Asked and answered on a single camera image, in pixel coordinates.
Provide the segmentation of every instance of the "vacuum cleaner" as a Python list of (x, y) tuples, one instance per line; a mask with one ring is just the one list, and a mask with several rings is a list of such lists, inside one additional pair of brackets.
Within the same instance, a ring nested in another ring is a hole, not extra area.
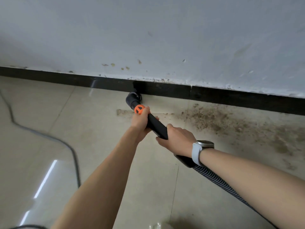
[[(126, 97), (126, 103), (129, 107), (131, 107), (132, 110), (135, 111), (135, 113), (141, 114), (143, 109), (145, 108), (144, 105), (141, 104), (142, 96), (141, 94), (137, 93), (136, 91), (130, 92)], [(160, 121), (158, 121), (151, 113), (148, 114), (148, 122), (147, 127), (150, 128), (158, 137), (168, 140), (167, 136), (167, 128), (165, 125), (163, 125)], [(240, 200), (242, 203), (246, 204), (248, 207), (250, 207), (252, 210), (254, 210), (256, 213), (258, 213), (260, 216), (262, 216), (259, 212), (257, 212), (250, 204), (248, 204), (239, 194), (228, 184), (226, 183), (221, 177), (219, 177), (216, 173), (214, 173), (212, 170), (210, 170), (206, 166), (199, 166), (196, 163), (193, 162), (192, 158), (181, 156), (181, 155), (175, 155), (175, 157), (181, 161), (184, 165), (186, 165), (188, 168), (193, 168), (198, 173), (200, 173), (202, 176), (206, 177), (208, 180), (212, 181), (214, 184), (218, 185), (225, 191), (227, 191), (229, 194), (233, 195), (235, 198)], [(270, 222), (268, 219), (266, 219), (264, 216), (262, 216), (265, 220), (267, 220), (272, 226), (276, 227), (272, 222)]]

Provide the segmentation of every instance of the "wall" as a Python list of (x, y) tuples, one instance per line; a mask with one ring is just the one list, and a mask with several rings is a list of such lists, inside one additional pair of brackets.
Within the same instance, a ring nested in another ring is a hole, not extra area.
[(0, 0), (0, 66), (305, 97), (304, 46), (305, 0)]

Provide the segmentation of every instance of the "vacuum handle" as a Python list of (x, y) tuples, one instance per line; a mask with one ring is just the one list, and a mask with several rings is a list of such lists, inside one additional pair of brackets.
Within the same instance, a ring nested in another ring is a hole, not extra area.
[[(147, 127), (153, 130), (158, 137), (168, 140), (167, 127), (158, 121), (151, 113), (148, 114)], [(196, 165), (192, 158), (181, 155), (175, 155), (175, 157), (189, 168), (193, 168)]]

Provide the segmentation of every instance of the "vacuum wand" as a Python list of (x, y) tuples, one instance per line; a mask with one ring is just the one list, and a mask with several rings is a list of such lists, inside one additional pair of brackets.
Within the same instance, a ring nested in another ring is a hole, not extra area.
[[(145, 106), (141, 104), (141, 100), (141, 95), (137, 94), (136, 92), (130, 92), (126, 97), (126, 103), (128, 106), (138, 114), (141, 114), (145, 108)], [(150, 128), (158, 137), (168, 140), (166, 126), (158, 121), (151, 113), (148, 114), (147, 127)], [(189, 168), (193, 168), (196, 165), (192, 158), (180, 155), (175, 155), (175, 157)]]

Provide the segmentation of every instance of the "power cord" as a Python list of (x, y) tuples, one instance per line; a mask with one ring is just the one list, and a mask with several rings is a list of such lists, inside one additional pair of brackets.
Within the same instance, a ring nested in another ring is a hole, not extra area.
[[(42, 136), (44, 138), (47, 138), (49, 140), (52, 140), (52, 141), (55, 141), (55, 142), (59, 142), (59, 143), (62, 143), (63, 145), (65, 145), (72, 153), (72, 156), (73, 156), (73, 161), (74, 161), (74, 166), (75, 166), (75, 174), (76, 174), (76, 180), (77, 180), (77, 186), (78, 188), (81, 186), (81, 177), (80, 177), (80, 172), (79, 172), (79, 165), (78, 165), (78, 157), (77, 157), (77, 154), (74, 150), (74, 148), (72, 148), (72, 146), (70, 146), (67, 142), (59, 139), (59, 138), (56, 138), (56, 137), (53, 137), (51, 135), (48, 135), (46, 133), (43, 133), (43, 132), (39, 132), (37, 130), (34, 130), (34, 129), (31, 129), (31, 128), (28, 128), (28, 127), (25, 127), (23, 125), (20, 125), (18, 124), (16, 121), (15, 121), (15, 118), (14, 118), (14, 114), (13, 114), (13, 110), (12, 110), (12, 106), (10, 105), (10, 103), (5, 99), (2, 91), (0, 90), (0, 96), (1, 98), (3, 99), (4, 103), (6, 104), (8, 110), (9, 110), (9, 113), (10, 113), (10, 120), (11, 122), (16, 125), (17, 127), (21, 128), (21, 129), (24, 129), (24, 130), (27, 130), (27, 131), (30, 131), (31, 133), (33, 134), (36, 134), (38, 136)], [(20, 228), (36, 228), (36, 229), (47, 229), (46, 227), (44, 226), (40, 226), (40, 225), (36, 225), (36, 224), (27, 224), (27, 225), (21, 225), (21, 226), (17, 226), (17, 227), (12, 227), (10, 229), (20, 229)]]

